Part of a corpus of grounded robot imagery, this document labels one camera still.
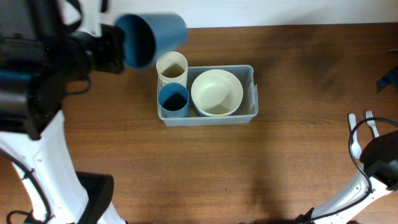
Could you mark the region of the white plastic fork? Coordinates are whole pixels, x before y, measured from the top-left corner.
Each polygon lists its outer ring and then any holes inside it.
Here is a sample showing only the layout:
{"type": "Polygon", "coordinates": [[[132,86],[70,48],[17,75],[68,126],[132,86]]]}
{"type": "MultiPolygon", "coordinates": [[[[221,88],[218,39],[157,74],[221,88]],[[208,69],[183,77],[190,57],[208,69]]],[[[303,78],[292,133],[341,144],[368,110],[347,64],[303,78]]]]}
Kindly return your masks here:
{"type": "MultiPolygon", "coordinates": [[[[372,117],[373,117],[372,111],[366,111],[366,112],[365,112],[365,117],[366,117],[366,119],[372,118],[372,117]]],[[[377,130],[375,120],[369,120],[369,121],[367,121],[367,124],[368,124],[368,126],[372,129],[374,138],[379,137],[379,132],[378,132],[378,130],[377,130]]]]}

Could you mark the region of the blue cup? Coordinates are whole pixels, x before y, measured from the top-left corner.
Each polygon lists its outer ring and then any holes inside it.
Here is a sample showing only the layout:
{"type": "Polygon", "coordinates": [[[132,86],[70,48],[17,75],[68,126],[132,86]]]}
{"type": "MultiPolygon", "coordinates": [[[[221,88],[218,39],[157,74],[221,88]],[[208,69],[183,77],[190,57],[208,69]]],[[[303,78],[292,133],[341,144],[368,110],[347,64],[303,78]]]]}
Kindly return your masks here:
{"type": "Polygon", "coordinates": [[[163,86],[158,94],[160,110],[166,118],[186,118],[188,116],[190,94],[179,83],[163,86]]]}
{"type": "Polygon", "coordinates": [[[114,25],[124,32],[124,64],[138,70],[179,48],[188,35],[185,21],[174,13],[124,14],[114,25]]]}

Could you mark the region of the white plastic spoon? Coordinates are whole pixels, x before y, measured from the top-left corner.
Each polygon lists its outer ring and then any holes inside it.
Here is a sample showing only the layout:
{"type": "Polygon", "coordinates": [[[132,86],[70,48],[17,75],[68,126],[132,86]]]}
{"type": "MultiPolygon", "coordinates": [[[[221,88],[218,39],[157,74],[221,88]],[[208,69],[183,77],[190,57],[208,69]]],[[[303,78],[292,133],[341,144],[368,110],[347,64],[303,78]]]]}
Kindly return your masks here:
{"type": "MultiPolygon", "coordinates": [[[[357,125],[355,114],[350,113],[348,115],[348,122],[349,122],[350,129],[352,131],[354,129],[354,127],[357,125]]],[[[353,133],[353,143],[351,144],[351,147],[352,147],[352,153],[353,153],[354,157],[359,159],[361,157],[362,149],[358,142],[357,132],[353,133]]]]}

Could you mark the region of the cream cup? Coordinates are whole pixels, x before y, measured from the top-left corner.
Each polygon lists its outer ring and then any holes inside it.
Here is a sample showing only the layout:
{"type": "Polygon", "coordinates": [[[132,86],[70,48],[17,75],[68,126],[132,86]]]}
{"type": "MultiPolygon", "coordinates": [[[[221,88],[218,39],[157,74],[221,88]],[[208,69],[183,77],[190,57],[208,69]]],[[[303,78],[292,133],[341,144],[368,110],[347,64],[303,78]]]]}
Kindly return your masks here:
{"type": "Polygon", "coordinates": [[[156,63],[156,69],[161,87],[169,83],[179,83],[187,86],[188,62],[179,52],[167,52],[156,63]]]}

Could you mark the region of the cream bowl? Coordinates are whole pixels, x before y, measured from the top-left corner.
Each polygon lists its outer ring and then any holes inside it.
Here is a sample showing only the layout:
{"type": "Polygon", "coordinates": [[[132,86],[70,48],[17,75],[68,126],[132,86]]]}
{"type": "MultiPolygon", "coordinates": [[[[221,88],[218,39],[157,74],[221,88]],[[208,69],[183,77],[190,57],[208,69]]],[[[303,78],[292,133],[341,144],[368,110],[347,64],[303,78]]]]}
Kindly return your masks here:
{"type": "Polygon", "coordinates": [[[191,86],[193,104],[203,116],[232,115],[240,107],[243,96],[243,86],[239,79],[221,69],[201,73],[191,86]]]}

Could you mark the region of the blue bowl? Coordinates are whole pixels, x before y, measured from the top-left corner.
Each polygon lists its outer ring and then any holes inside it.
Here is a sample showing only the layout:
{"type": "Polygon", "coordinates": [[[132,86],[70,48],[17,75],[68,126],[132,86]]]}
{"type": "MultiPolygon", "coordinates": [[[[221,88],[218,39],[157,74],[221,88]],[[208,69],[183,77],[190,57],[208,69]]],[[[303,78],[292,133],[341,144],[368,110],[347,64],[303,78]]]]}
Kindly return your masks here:
{"type": "Polygon", "coordinates": [[[195,112],[199,116],[204,116],[204,117],[222,117],[222,116],[235,116],[235,115],[238,115],[238,110],[235,110],[232,113],[226,113],[226,114],[211,114],[211,113],[207,113],[207,112],[202,111],[196,105],[194,105],[194,109],[195,109],[195,112]]]}

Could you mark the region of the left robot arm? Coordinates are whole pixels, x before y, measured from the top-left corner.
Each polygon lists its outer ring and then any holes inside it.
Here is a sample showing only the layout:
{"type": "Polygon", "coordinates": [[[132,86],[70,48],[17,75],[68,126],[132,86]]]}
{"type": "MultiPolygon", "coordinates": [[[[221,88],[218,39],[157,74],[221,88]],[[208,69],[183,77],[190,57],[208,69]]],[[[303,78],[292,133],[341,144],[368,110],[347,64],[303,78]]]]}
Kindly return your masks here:
{"type": "Polygon", "coordinates": [[[11,161],[32,210],[26,223],[122,223],[114,180],[75,170],[62,101],[94,70],[124,70],[125,33],[102,24],[107,1],[1,2],[1,155],[11,161]]]}

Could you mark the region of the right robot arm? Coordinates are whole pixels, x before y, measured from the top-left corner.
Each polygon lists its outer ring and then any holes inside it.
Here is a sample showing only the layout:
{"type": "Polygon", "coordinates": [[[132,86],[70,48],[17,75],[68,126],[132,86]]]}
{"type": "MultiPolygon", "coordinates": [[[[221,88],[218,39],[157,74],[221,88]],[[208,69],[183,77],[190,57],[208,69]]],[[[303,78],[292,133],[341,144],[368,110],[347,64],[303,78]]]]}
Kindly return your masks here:
{"type": "Polygon", "coordinates": [[[397,122],[374,117],[370,111],[356,122],[353,113],[348,115],[350,134],[349,156],[357,168],[353,178],[332,199],[296,218],[297,223],[353,223],[358,213],[375,200],[397,190],[397,131],[380,135],[376,122],[397,126],[397,122]],[[374,138],[362,148],[357,129],[368,124],[374,138]]]}

